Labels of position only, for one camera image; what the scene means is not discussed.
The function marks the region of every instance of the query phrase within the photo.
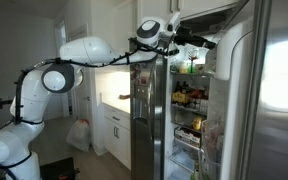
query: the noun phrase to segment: plastic bag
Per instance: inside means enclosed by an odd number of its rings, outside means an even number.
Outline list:
[[[89,151],[91,143],[89,121],[81,119],[76,121],[66,137],[66,142],[84,152]]]

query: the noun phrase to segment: refrigerator handle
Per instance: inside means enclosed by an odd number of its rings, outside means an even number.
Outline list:
[[[151,137],[152,142],[154,141],[154,112],[152,115],[152,109],[154,110],[154,104],[152,104],[152,100],[154,99],[155,95],[155,67],[152,67],[150,72],[150,78],[149,78],[149,88],[148,88],[148,98],[147,98],[147,104],[148,104],[148,130]]]

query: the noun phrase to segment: white wall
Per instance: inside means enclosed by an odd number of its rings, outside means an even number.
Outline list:
[[[66,21],[67,33],[87,24],[90,36],[98,36],[106,40],[116,52],[128,51],[128,38],[134,34],[136,26],[135,1],[129,0],[70,0],[67,6],[58,15],[55,22]],[[93,147],[98,154],[105,151],[104,147],[104,117],[100,95],[116,97],[116,89],[108,88],[111,83],[116,84],[113,72],[128,71],[128,66],[108,67],[105,69],[91,69],[90,87],[92,92],[91,116],[93,121]],[[129,88],[129,76],[124,76]]]
[[[0,10],[0,98],[13,99],[16,88],[13,83],[21,69],[54,57],[56,46],[53,20]],[[61,108],[49,110],[46,118],[62,114],[59,111]],[[10,118],[9,106],[5,106],[0,110],[0,125]]]

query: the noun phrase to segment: kitchen cabinet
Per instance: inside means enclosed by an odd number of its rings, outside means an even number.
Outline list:
[[[131,136],[129,114],[105,106],[105,147],[121,163],[131,169]]]
[[[145,16],[157,16],[170,19],[174,12],[180,11],[181,20],[186,20],[206,14],[229,9],[238,0],[138,0],[138,24]]]

